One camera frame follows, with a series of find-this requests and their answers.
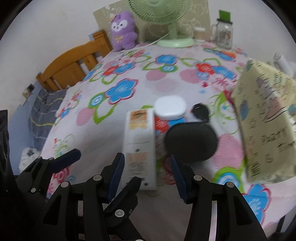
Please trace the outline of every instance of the green lid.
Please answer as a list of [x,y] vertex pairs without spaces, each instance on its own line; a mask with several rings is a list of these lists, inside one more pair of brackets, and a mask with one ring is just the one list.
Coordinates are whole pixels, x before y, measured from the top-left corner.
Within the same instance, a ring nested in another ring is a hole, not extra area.
[[230,12],[219,10],[219,19],[225,22],[230,22]]

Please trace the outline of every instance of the glass jar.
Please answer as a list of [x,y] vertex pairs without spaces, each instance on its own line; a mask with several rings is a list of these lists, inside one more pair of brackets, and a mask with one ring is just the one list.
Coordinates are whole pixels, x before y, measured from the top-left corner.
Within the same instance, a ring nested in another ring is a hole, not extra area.
[[233,40],[232,22],[217,19],[218,23],[211,26],[211,40],[216,45],[225,49],[231,49]]

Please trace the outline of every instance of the floral bedsheet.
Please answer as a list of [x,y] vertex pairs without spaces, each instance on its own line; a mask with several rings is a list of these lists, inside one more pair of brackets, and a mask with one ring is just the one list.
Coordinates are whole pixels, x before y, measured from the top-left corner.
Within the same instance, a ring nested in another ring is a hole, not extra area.
[[[210,109],[219,145],[212,158],[192,164],[194,172],[216,183],[234,182],[263,228],[277,222],[294,207],[295,179],[271,185],[246,181],[244,151],[229,96],[247,60],[239,48],[225,51],[210,42],[183,49],[153,45],[109,53],[82,82],[67,91],[57,112],[41,155],[56,158],[77,148],[82,157],[53,175],[48,198],[61,182],[84,182],[113,161],[122,150],[127,111],[151,108],[161,96],[179,95],[188,104],[184,118],[163,121],[155,117],[158,190],[139,192],[139,204],[131,215],[141,235],[146,240],[184,238],[191,206],[179,198],[163,139],[172,125],[196,121],[190,109],[200,102]],[[212,227],[215,223],[214,206]],[[214,239],[212,228],[210,240]]]

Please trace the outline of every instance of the white container lid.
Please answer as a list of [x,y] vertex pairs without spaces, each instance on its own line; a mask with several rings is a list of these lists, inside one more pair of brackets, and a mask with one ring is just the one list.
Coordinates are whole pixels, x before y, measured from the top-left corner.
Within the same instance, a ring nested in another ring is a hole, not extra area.
[[154,104],[155,115],[165,121],[178,120],[185,116],[186,102],[179,96],[164,96]]
[[205,28],[203,27],[194,27],[195,31],[205,31]]

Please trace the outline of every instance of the white box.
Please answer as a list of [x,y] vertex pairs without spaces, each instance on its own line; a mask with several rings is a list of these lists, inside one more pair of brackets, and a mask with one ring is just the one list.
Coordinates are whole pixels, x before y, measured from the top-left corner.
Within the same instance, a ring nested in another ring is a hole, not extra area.
[[133,178],[142,178],[140,190],[156,190],[155,129],[153,109],[127,113],[123,154],[122,188]]

